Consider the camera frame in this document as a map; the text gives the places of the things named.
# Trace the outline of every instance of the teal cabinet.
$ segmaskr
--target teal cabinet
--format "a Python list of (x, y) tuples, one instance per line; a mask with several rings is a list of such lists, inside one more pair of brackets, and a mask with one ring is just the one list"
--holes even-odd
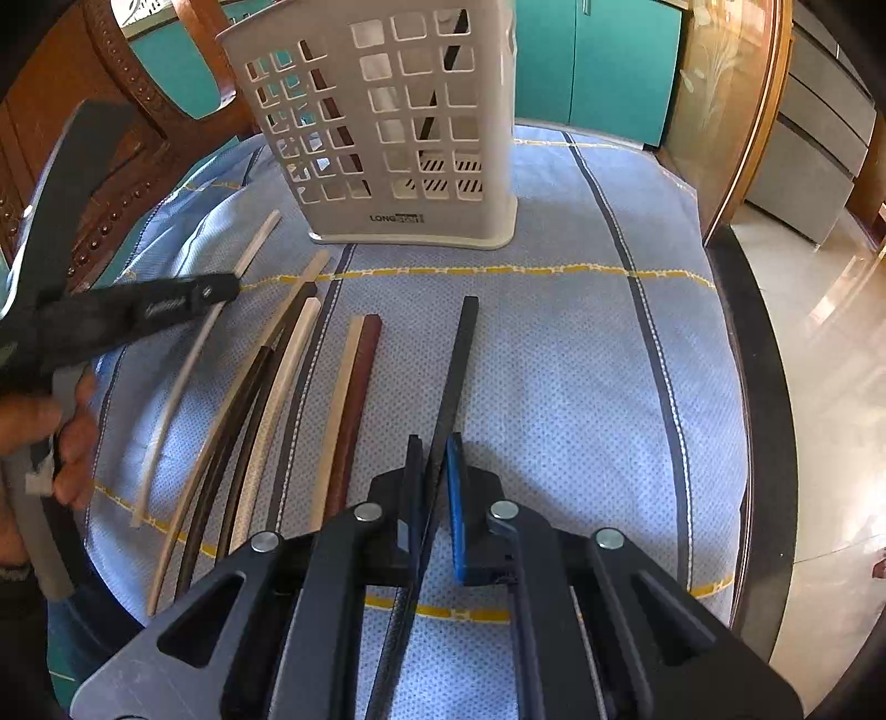
[(517, 0), (517, 117), (658, 145), (681, 19), (657, 0)]

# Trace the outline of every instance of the black tool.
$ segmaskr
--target black tool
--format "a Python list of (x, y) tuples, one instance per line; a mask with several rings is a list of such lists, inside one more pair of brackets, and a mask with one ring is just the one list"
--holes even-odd
[[(401, 513), (421, 456), (410, 437), (405, 467), (316, 533), (253, 536), (86, 681), (74, 720), (353, 718), (366, 587), (414, 580)], [(456, 576), (509, 588), (521, 718), (803, 717), (790, 686), (622, 533), (552, 528), (469, 466), (458, 435), (447, 470)]]
[[(83, 211), (134, 117), (129, 106), (95, 101), (74, 111), (37, 184), (0, 310), (0, 393), (52, 394), (66, 418), (74, 413), (78, 365), (192, 320), (217, 302), (234, 300), (240, 289), (235, 275), (217, 274), (66, 294), (71, 244)], [(83, 578), (87, 563), (73, 515), (48, 497), (57, 449), (40, 442), (2, 462), (12, 511), (43, 594), (63, 599)]]

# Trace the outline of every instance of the metal screw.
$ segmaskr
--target metal screw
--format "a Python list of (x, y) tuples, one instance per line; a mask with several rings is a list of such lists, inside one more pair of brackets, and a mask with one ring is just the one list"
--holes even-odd
[(625, 544), (625, 536), (615, 528), (603, 528), (595, 535), (597, 544), (604, 550), (617, 550)]
[(489, 506), (489, 512), (496, 520), (514, 520), (520, 508), (510, 500), (496, 500)]
[(277, 533), (272, 533), (270, 530), (256, 533), (253, 535), (253, 539), (249, 541), (249, 545), (256, 552), (271, 552), (276, 550), (279, 544), (280, 538), (277, 536)]
[(354, 508), (354, 517), (360, 522), (372, 522), (382, 516), (382, 506), (376, 503), (362, 503)]

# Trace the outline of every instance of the glossy floor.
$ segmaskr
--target glossy floor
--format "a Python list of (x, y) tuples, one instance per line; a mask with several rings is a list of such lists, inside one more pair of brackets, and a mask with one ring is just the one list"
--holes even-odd
[(886, 548), (886, 259), (847, 213), (818, 249), (751, 206), (732, 225), (794, 415), (797, 553), (772, 664), (809, 712), (886, 604), (886, 580), (871, 576)]

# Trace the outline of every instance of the person's hand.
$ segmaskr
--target person's hand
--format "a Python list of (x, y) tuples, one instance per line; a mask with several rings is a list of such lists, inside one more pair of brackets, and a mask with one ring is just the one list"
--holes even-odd
[[(95, 489), (92, 454), (98, 440), (98, 426), (88, 407), (95, 392), (95, 376), (86, 371), (74, 391), (77, 410), (58, 437), (62, 467), (52, 483), (52, 494), (62, 505), (75, 510), (89, 504)], [(0, 398), (0, 457), (55, 433), (61, 414), (61, 408), (50, 397), (7, 395)], [(4, 495), (0, 492), (0, 565), (23, 565), (27, 562), (27, 551)]]

